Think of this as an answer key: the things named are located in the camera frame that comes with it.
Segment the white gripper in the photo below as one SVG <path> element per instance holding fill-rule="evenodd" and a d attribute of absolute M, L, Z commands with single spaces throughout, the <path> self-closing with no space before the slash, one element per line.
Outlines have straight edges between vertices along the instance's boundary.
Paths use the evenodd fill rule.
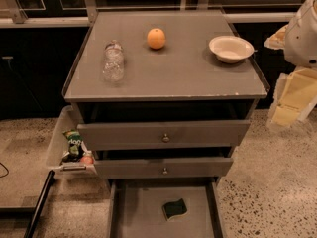
<path fill-rule="evenodd" d="M 287 25 L 268 37 L 264 46 L 272 50 L 285 48 Z M 317 70 L 297 68 L 291 74 L 282 73 L 277 80 L 273 103 L 268 111 L 268 125 L 289 127 L 304 121 L 317 104 Z"/>

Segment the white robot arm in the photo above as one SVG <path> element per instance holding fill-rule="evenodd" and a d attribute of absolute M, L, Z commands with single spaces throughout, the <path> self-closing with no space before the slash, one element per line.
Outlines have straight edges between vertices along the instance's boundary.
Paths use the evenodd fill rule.
<path fill-rule="evenodd" d="M 294 72 L 279 77 L 268 112 L 269 126 L 289 127 L 303 121 L 316 105 L 317 0 L 306 0 L 264 46 L 283 50 L 285 60 L 295 65 Z"/>

